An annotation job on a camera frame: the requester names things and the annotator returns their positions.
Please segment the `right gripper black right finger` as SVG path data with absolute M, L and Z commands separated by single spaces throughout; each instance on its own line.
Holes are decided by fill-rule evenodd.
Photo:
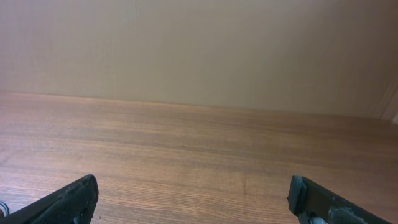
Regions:
M 287 197 L 300 224 L 389 224 L 314 181 L 294 175 Z

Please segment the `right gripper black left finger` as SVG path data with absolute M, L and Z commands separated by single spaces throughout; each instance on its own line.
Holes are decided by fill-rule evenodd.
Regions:
M 6 213 L 1 224 L 90 224 L 98 198 L 96 178 L 88 174 L 14 213 Z

